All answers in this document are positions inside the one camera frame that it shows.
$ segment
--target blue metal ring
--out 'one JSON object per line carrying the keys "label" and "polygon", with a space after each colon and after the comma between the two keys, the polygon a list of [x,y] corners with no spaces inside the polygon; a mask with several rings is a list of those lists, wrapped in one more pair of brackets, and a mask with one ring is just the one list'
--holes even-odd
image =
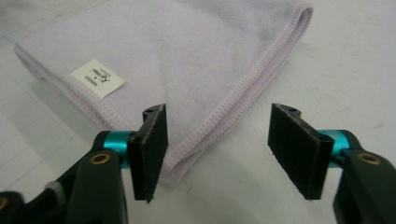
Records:
{"label": "blue metal ring", "polygon": [[347,137],[339,130],[318,130],[319,133],[329,135],[334,139],[334,145],[332,146],[332,159],[329,167],[340,167],[338,161],[345,158],[346,153],[350,149],[350,144]]}
{"label": "blue metal ring", "polygon": [[130,131],[110,132],[107,134],[105,143],[103,144],[103,147],[109,148],[119,153],[119,155],[122,157],[122,169],[129,168],[129,163],[127,160],[127,140],[130,135]]}

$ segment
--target black gripper pad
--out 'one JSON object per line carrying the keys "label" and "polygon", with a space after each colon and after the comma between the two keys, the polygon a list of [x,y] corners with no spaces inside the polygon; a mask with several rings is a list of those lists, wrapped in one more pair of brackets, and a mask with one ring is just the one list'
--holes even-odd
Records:
{"label": "black gripper pad", "polygon": [[272,105],[268,146],[307,200],[320,199],[334,141],[287,105]]}

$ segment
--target light purple towel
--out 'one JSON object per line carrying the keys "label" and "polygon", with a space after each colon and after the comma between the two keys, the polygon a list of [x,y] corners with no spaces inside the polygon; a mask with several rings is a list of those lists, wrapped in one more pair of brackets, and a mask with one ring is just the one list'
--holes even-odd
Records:
{"label": "light purple towel", "polygon": [[[114,0],[28,35],[29,71],[106,130],[138,130],[167,104],[162,181],[176,184],[226,134],[303,35],[312,7],[288,0]],[[97,60],[125,83],[102,98],[71,74]]]}

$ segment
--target white label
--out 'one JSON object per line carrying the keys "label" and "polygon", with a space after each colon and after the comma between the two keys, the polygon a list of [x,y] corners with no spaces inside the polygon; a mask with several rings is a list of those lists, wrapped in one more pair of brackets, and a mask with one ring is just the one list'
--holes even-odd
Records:
{"label": "white label", "polygon": [[113,71],[99,63],[97,60],[92,60],[76,71],[72,72],[72,76],[76,77],[84,83],[91,90],[95,91],[101,99],[109,93],[120,87],[125,81],[117,76]]}

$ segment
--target towel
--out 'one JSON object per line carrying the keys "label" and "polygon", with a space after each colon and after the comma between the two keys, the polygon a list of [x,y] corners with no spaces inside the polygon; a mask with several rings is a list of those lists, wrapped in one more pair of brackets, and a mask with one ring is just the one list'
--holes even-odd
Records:
{"label": "towel", "polygon": [[[113,0],[26,36],[15,52],[103,129],[138,130],[143,110],[167,104],[161,181],[176,185],[268,85],[312,12],[297,0]],[[121,79],[115,90],[102,95],[73,75],[92,61]]]}

